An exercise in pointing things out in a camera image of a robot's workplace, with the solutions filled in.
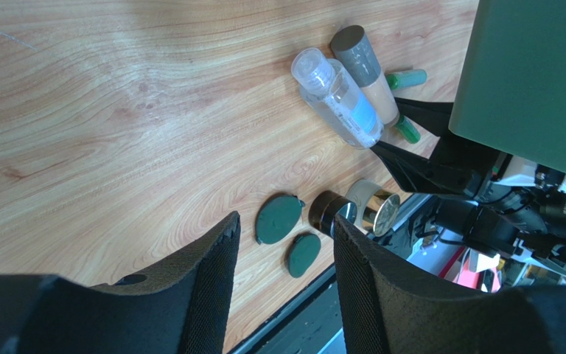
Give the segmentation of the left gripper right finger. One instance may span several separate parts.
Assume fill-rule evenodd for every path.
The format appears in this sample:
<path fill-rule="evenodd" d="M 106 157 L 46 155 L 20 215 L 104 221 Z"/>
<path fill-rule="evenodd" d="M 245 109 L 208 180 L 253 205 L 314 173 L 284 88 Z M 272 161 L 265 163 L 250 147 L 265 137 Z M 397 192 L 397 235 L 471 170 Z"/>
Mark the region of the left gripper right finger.
<path fill-rule="evenodd" d="M 566 353 L 566 286 L 466 288 L 340 216 L 333 250 L 348 353 Z"/>

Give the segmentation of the black round jar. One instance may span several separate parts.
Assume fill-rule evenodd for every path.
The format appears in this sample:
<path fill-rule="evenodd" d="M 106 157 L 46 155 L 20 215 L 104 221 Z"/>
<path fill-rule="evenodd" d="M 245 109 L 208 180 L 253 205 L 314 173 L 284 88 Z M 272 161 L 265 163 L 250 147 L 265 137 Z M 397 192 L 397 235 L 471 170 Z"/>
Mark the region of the black round jar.
<path fill-rule="evenodd" d="M 331 190 L 326 190 L 316 197 L 308 213 L 309 223 L 322 234 L 334 237 L 335 218 L 341 215 L 348 222 L 354 223 L 357 219 L 357 205 Z"/>

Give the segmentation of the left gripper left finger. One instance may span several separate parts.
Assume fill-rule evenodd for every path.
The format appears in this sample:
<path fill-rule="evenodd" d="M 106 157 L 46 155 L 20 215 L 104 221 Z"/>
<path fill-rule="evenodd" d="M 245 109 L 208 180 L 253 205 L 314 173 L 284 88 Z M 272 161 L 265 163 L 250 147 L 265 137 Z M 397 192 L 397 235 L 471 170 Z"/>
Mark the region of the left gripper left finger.
<path fill-rule="evenodd" d="M 0 275 L 0 353 L 220 353 L 240 215 L 113 285 Z"/>

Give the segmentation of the green top drawer box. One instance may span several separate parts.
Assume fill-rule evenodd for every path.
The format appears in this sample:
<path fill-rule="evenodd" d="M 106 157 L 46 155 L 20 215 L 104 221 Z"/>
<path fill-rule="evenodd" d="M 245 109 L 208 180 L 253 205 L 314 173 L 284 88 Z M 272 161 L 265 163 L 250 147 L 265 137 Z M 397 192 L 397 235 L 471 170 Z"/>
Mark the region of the green top drawer box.
<path fill-rule="evenodd" d="M 566 1 L 480 1 L 449 124 L 566 173 Z"/>

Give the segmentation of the gold rim compact jar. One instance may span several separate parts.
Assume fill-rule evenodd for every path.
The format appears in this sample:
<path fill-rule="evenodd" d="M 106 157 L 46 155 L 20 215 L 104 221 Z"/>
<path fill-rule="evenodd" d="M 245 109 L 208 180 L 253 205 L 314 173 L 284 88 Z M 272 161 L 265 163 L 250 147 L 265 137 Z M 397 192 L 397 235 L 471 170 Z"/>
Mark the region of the gold rim compact jar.
<path fill-rule="evenodd" d="M 401 206 L 398 194 L 366 179 L 355 182 L 345 197 L 357 207 L 354 225 L 375 237 L 391 230 Z"/>

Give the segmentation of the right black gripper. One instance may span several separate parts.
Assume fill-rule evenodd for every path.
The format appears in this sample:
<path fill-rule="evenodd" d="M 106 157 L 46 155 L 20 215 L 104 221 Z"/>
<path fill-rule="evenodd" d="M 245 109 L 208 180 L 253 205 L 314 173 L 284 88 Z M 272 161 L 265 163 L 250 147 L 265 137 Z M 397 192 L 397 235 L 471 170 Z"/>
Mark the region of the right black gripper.
<path fill-rule="evenodd" d="M 500 184 L 515 156 L 447 135 L 454 103 L 395 100 L 401 114 L 441 137 L 431 160 L 386 142 L 371 147 L 403 191 L 441 195 L 437 223 L 476 251 L 566 270 L 566 193 L 558 171 L 537 165 L 531 186 Z"/>

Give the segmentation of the clear blue-label bottle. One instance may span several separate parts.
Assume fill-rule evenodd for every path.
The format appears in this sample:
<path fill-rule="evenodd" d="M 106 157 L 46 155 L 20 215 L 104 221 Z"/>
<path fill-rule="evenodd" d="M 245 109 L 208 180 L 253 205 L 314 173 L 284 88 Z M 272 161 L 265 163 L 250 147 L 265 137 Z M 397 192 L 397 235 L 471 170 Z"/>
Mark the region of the clear blue-label bottle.
<path fill-rule="evenodd" d="M 327 125 L 348 145 L 369 149 L 384 125 L 358 84 L 336 59 L 317 48 L 298 53 L 290 68 L 298 92 Z"/>

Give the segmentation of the beige grey-cap tube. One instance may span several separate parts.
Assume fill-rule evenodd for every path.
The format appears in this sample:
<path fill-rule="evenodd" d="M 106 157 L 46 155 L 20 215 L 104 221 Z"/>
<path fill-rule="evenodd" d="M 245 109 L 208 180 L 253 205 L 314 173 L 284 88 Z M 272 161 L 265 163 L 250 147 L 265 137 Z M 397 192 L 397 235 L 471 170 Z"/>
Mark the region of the beige grey-cap tube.
<path fill-rule="evenodd" d="M 360 25 L 344 27 L 335 33 L 330 48 L 373 105 L 383 125 L 394 126 L 399 120 L 399 109 L 365 29 Z"/>

